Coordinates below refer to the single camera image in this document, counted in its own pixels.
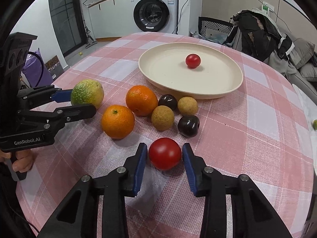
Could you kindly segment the person's left hand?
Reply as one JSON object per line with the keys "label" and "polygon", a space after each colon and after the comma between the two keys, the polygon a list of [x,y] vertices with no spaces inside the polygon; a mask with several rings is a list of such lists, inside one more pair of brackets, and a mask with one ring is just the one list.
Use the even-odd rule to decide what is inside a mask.
{"label": "person's left hand", "polygon": [[34,156],[30,149],[17,151],[15,156],[17,160],[12,164],[12,168],[15,172],[19,171],[20,173],[24,173],[31,169],[34,162]]}

